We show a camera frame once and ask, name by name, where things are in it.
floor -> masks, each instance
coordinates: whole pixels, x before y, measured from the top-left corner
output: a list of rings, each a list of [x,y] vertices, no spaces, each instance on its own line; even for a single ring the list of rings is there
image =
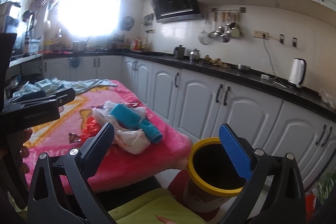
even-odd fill
[[[155,177],[157,178],[157,180],[160,182],[161,186],[163,188],[167,188],[170,184],[170,182],[174,179],[174,177],[176,176],[176,174],[180,172],[180,170],[176,170],[176,169],[168,169],[168,170],[165,170],[161,173],[158,173],[157,175],[155,175]],[[261,207],[263,206],[264,204],[264,201],[266,199],[266,196],[267,196],[267,191],[265,190],[262,190],[261,193],[260,193],[260,196],[249,216],[250,217],[253,217],[253,216],[256,216],[260,210],[261,210]],[[209,224],[216,224],[218,222],[218,220],[224,215],[224,213],[229,209],[229,207],[231,206],[231,204],[235,201],[235,198],[231,198],[229,201],[227,201],[225,204],[223,204],[217,214],[217,216],[212,219],[211,221],[209,221],[208,223]]]

yellow-rimmed cup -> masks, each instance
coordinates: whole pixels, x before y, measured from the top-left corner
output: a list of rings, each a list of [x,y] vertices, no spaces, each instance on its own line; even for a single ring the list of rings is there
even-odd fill
[[[218,137],[193,144],[187,170],[190,178],[184,202],[199,213],[212,212],[237,196],[246,182],[239,177]]]

human hand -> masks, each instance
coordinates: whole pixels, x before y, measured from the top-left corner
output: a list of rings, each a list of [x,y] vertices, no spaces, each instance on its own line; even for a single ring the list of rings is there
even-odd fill
[[[32,128],[28,128],[23,130],[24,132],[24,140],[23,142],[25,143],[26,141],[28,141],[33,133],[33,129]],[[0,147],[0,160],[7,154],[7,149],[5,147]],[[27,158],[29,156],[29,149],[25,146],[21,147],[20,149],[20,156],[22,158]],[[19,167],[20,172],[27,174],[29,173],[30,169],[29,166],[26,163],[22,163]]]

blue-green cloth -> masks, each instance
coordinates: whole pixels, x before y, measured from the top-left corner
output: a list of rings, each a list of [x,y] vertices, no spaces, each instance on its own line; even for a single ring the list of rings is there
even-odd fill
[[[116,105],[110,114],[128,129],[138,130],[141,128],[152,143],[158,143],[162,139],[162,134],[154,125],[148,120],[142,119],[140,115],[125,105]]]
[[[40,90],[43,90],[46,95],[51,95],[69,88],[72,88],[75,91],[76,95],[78,95],[97,86],[117,86],[117,84],[112,83],[108,79],[92,79],[77,82],[58,80],[57,78],[53,78],[51,80],[43,79],[42,81],[36,82],[35,84],[28,83],[24,85],[19,91],[14,92],[13,98]]]

teal towel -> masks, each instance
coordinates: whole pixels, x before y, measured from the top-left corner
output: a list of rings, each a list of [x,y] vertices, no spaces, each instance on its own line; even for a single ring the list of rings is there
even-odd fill
[[[148,120],[141,119],[141,117],[133,110],[129,109],[125,105],[118,104],[110,112],[120,123],[126,126],[128,129],[138,130],[141,128],[146,137],[152,143],[158,143],[162,139],[160,131],[152,125]]]

